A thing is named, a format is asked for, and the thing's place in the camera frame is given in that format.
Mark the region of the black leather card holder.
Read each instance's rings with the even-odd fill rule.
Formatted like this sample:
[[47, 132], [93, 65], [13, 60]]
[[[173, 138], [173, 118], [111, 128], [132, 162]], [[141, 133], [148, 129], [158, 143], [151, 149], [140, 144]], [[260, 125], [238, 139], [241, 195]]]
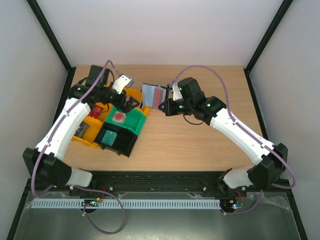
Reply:
[[159, 106], [169, 95], [169, 88], [161, 85], [143, 83], [141, 93], [144, 106], [159, 110]]

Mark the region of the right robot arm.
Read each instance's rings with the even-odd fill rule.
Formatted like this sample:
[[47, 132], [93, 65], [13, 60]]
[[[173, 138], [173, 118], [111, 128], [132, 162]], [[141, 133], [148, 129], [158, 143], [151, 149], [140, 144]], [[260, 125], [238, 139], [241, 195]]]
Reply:
[[173, 97], [165, 99], [158, 109], [168, 116], [193, 115], [196, 119], [220, 131], [234, 142], [252, 164], [231, 168], [221, 176], [218, 191], [229, 196], [238, 187], [256, 186], [267, 190], [286, 169], [287, 147], [255, 133], [243, 124], [216, 96], [206, 97], [196, 79], [185, 78], [172, 85]]

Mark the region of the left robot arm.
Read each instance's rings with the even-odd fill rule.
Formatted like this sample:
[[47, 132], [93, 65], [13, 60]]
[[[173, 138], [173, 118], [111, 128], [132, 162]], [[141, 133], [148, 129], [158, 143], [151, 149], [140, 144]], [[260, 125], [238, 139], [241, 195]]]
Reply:
[[134, 80], [120, 72], [118, 78], [106, 86], [107, 66], [98, 67], [96, 78], [81, 79], [68, 92], [64, 107], [45, 137], [35, 148], [26, 148], [23, 159], [31, 174], [31, 191], [35, 195], [36, 179], [50, 184], [51, 187], [80, 186], [88, 187], [93, 174], [87, 170], [71, 167], [63, 159], [76, 130], [97, 103], [112, 104], [128, 113], [139, 105], [133, 97], [127, 97], [125, 88]]

